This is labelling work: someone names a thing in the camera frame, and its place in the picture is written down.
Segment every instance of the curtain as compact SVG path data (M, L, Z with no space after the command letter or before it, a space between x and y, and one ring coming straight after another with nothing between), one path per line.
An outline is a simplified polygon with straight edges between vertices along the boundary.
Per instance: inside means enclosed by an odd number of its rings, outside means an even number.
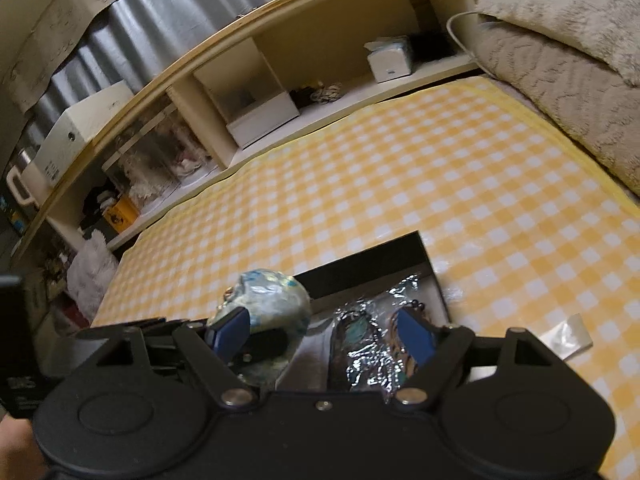
M120 80L138 92L188 50L268 1L116 1L52 76L18 144L38 148L66 108Z

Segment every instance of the screw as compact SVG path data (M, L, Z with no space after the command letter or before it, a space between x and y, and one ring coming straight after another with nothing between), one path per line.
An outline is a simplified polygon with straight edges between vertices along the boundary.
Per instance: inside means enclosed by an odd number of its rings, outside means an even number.
M427 400L427 392L420 388L401 388L396 392L396 399L405 406L414 406Z
M232 408L239 408L254 402L254 394L244 388L232 388L227 390L220 397L222 402Z
M318 400L316 402L316 410L320 412L328 412L334 405L328 400Z

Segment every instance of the pillow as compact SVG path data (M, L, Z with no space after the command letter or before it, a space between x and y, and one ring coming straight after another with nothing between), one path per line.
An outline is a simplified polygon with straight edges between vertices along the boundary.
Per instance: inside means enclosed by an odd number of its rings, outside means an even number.
M593 57L509 23L482 24L474 50L640 196L640 88Z
M478 0L476 10L577 48L640 84L640 0Z

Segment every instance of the white box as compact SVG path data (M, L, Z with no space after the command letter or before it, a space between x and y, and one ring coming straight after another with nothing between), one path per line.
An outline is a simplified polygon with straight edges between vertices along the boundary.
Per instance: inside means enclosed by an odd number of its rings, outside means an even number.
M226 127L241 148L260 139L300 115L286 92L251 108Z
M412 72L411 55L400 43L392 43L372 52L367 56L367 60L373 77L378 83L409 75Z
M33 159L52 186L68 170L78 153L132 97L127 84L119 81L62 113Z

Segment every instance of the human hand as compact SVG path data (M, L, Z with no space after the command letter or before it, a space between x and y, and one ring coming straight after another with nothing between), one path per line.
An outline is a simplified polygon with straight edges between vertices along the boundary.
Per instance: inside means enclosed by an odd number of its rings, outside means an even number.
M5 415L0 421L0 480L38 480L46 472L31 423Z

